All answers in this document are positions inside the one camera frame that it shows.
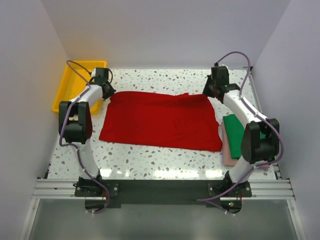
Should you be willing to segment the red t shirt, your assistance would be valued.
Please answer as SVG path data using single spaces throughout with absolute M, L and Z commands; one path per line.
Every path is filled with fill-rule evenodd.
M 223 146 L 208 97 L 189 93 L 115 93 L 99 140 L 210 152 L 219 152 Z

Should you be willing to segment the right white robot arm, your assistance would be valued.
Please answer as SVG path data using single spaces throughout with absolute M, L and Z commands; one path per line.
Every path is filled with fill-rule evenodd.
M 229 69 L 217 63 L 207 76 L 203 94 L 216 98 L 229 108 L 244 128 L 240 158 L 224 177 L 223 192 L 230 197 L 248 181 L 254 169 L 270 165 L 280 150 L 280 123 L 259 112 L 243 95 L 236 83 L 230 83 Z

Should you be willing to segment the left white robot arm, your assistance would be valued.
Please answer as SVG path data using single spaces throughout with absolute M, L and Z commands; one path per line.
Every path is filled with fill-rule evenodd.
M 84 90 L 69 101 L 61 101 L 58 110 L 59 145 L 72 147 L 80 168 L 79 181 L 86 184 L 86 191 L 99 196 L 104 190 L 100 170 L 95 162 L 91 137 L 93 123 L 90 108 L 99 100 L 110 98 L 116 90 L 112 87 L 113 73 L 109 68 L 96 67 Z

